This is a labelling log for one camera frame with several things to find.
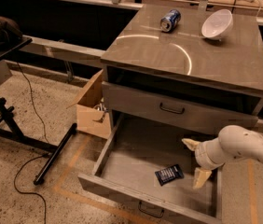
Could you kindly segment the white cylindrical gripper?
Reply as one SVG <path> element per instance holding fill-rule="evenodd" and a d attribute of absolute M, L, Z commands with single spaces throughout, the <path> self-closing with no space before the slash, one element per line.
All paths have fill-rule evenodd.
<path fill-rule="evenodd" d="M 199 142 L 193 139 L 183 138 L 182 142 L 188 149 L 195 151 L 195 158 L 200 167 L 197 167 L 194 172 L 193 189 L 200 189 L 211 176 L 211 170 L 225 163 L 224 151 L 217 139 Z"/>

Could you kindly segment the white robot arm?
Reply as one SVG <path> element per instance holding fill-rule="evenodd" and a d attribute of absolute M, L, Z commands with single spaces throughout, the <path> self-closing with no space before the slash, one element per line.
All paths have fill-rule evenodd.
<path fill-rule="evenodd" d="M 226 126 L 212 140 L 183 138 L 182 142 L 195 153 L 199 165 L 195 168 L 193 189 L 202 188 L 212 171 L 227 162 L 253 159 L 263 164 L 263 135 L 241 126 Z"/>

